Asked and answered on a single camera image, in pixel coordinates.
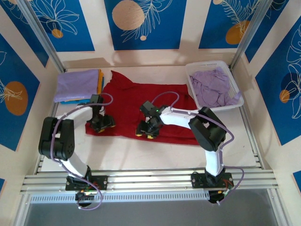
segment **gray floor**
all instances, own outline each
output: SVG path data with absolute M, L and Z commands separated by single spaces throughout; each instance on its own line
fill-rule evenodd
M 31 204 L 25 226 L 276 226 L 266 190 L 238 190 L 208 201 L 114 202 L 93 211 L 75 204 Z

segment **purple towel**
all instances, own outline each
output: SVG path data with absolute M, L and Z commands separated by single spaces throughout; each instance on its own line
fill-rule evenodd
M 97 94 L 98 77 L 97 69 L 59 74 L 54 101 L 90 99 Z
M 233 98 L 229 96 L 229 77 L 222 68 L 213 71 L 195 72 L 190 76 L 198 104 L 205 107 L 222 107 L 237 104 L 240 92 Z

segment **white wall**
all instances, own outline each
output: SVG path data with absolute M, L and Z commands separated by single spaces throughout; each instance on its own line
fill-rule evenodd
M 236 48 L 199 50 L 211 0 L 187 0 L 179 50 L 115 51 L 103 0 L 80 0 L 95 52 L 59 52 L 66 68 L 185 65 L 206 60 L 230 64 Z
M 293 173 L 301 170 L 301 137 L 280 145 L 255 76 L 300 16 L 301 1 L 290 0 L 250 64 L 243 58 L 234 71 L 244 93 L 252 129 L 260 143 L 263 157 L 274 170 L 285 205 L 296 226 L 301 221 L 301 193 Z
M 43 67 L 1 7 L 0 21 L 1 35 L 40 81 L 18 150 L 14 152 L 0 145 L 0 178 L 6 180 L 0 197 L 0 225 L 6 226 L 12 223 L 18 208 L 24 175 L 32 174 L 36 163 L 41 126 L 53 102 L 58 72 L 50 61 L 46 69 Z

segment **red cloth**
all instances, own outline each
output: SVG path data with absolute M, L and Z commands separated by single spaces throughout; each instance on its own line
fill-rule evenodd
M 145 101 L 152 101 L 157 95 L 174 91 L 180 95 L 180 99 L 174 105 L 175 108 L 193 110 L 195 102 L 189 96 L 186 85 L 158 85 L 133 83 L 124 75 L 112 71 L 112 80 L 104 87 L 103 92 L 114 97 L 112 104 L 105 107 L 106 114 L 112 116 L 116 122 L 114 128 L 106 129 L 102 133 L 94 132 L 89 124 L 86 124 L 86 133 L 95 136 L 124 136 L 139 140 L 164 142 L 173 144 L 198 145 L 190 129 L 175 125 L 165 125 L 155 139 L 147 139 L 146 136 L 137 137 L 136 128 L 141 120 L 145 120 L 139 108 Z M 170 105 L 176 99 L 175 94 L 165 94 L 159 97 L 154 105 Z

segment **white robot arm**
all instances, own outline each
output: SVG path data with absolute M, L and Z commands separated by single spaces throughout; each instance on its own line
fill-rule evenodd
M 87 184 L 80 178 L 84 178 L 91 183 L 97 182 L 102 189 L 106 188 L 106 183 L 103 182 L 107 177 L 93 177 L 89 166 L 83 163 L 74 152 L 74 129 L 78 126 L 89 122 L 90 127 L 96 132 L 102 132 L 106 128 L 115 126 L 114 119 L 103 113 L 102 103 L 103 98 L 100 95 L 92 95 L 88 105 L 80 107 L 60 121 L 54 140 L 52 138 L 55 126 L 63 115 L 58 118 L 47 117 L 44 119 L 39 153 L 51 159 L 50 147 L 53 142 L 53 160 L 69 172 L 67 185 L 70 186 L 66 186 L 66 190 L 74 190 L 75 188 L 78 190 L 87 187 Z
M 218 117 L 207 107 L 201 110 L 183 110 L 162 106 L 157 108 L 151 102 L 145 102 L 140 110 L 146 117 L 146 121 L 141 121 L 136 135 L 146 134 L 148 138 L 159 136 L 159 130 L 165 125 L 177 125 L 191 129 L 200 146 L 206 154 L 205 186 L 216 187 L 221 185 L 225 176 L 225 168 L 222 164 L 220 147 L 225 138 L 225 128 Z

